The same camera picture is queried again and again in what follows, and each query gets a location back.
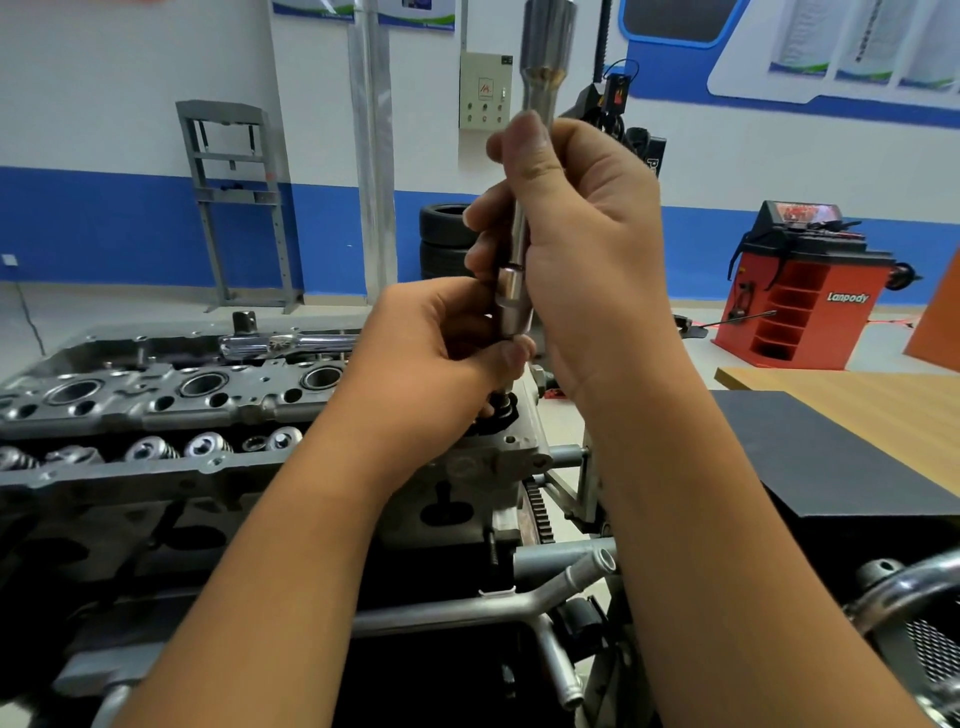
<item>control panel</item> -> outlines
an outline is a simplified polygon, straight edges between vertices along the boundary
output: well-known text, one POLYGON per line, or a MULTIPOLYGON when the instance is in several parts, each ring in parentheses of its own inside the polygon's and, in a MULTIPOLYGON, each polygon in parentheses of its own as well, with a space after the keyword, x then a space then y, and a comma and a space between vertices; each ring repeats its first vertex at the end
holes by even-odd
POLYGON ((460 55, 460 128, 496 132, 510 122, 514 57, 495 53, 460 55))

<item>person's right hand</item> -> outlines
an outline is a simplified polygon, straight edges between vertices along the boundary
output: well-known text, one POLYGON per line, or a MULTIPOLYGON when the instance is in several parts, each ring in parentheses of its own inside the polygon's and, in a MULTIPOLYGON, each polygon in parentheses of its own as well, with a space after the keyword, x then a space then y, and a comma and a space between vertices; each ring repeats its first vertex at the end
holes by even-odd
POLYGON ((519 200, 531 235, 527 288, 554 373, 577 401, 588 382, 615 387, 634 354, 679 337, 666 295, 657 177, 583 122, 558 119, 552 137, 551 144, 535 112, 524 112, 490 138, 487 153, 507 179, 464 214, 481 232, 466 263, 480 280, 493 280, 519 200))

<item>forearm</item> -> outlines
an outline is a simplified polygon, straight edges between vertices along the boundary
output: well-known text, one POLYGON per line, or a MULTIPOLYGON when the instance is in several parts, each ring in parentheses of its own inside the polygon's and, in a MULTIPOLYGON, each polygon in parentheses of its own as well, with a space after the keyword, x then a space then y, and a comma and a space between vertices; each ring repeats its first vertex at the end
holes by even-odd
POLYGON ((583 409, 664 724, 926 726, 804 559, 679 342, 643 352, 583 409))
POLYGON ((378 508, 311 431, 244 523, 119 728, 329 725, 378 508))

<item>person's left hand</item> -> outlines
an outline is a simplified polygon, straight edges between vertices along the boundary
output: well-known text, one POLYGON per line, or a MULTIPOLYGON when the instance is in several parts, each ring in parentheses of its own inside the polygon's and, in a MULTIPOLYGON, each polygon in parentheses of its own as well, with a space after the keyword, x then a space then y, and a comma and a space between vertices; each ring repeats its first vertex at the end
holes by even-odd
POLYGON ((485 316, 492 298, 469 278, 402 283, 367 319, 310 434, 355 450, 375 468, 371 480, 382 480, 384 500, 462 437, 490 393, 520 378, 535 354, 527 336, 496 342, 485 316))

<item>floor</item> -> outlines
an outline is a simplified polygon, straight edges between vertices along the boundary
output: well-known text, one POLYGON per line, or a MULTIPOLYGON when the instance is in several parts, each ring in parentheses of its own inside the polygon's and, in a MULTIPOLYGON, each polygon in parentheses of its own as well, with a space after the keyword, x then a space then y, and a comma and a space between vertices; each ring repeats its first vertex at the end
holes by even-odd
MULTIPOLYGON (((229 320, 230 309, 218 309, 204 313, 206 303, 196 292, 164 289, 105 290, 71 286, 27 284, 24 294, 37 330, 48 352, 55 351, 64 342, 89 328, 104 325, 136 324, 154 322, 210 322, 229 320)), ((0 284, 0 381, 16 374, 39 358, 39 350, 28 328, 16 292, 10 284, 0 284)), ((262 321, 275 318, 277 309, 256 309, 262 321)), ((353 307, 302 306, 292 314, 297 319, 305 316, 356 314, 353 307)), ((678 308, 676 313, 690 316, 694 321, 708 322, 720 318, 715 307, 678 308)), ((884 311, 878 319, 904 318, 884 311)), ((911 329, 901 324, 877 323, 867 326, 853 353, 848 366, 851 370, 874 372, 917 372, 952 375, 953 373, 931 364, 904 356, 901 352, 910 337, 911 329)), ((747 366, 732 354, 714 346, 709 340, 691 339, 685 342, 697 371, 711 389, 722 389, 713 379, 717 367, 747 366)), ((540 418, 547 440, 552 445, 579 443, 583 437, 584 423, 576 408, 565 400, 543 400, 540 403, 540 418)), ((564 477, 576 482, 577 469, 561 471, 564 477)), ((570 522, 564 520, 560 510, 547 499, 554 533, 558 541, 585 538, 570 522)), ((606 587, 598 585, 592 590, 601 601, 609 599, 606 587)), ((586 675, 589 662, 577 666, 578 672, 586 675)), ((21 728, 27 715, 14 706, 0 707, 0 728, 21 728)))

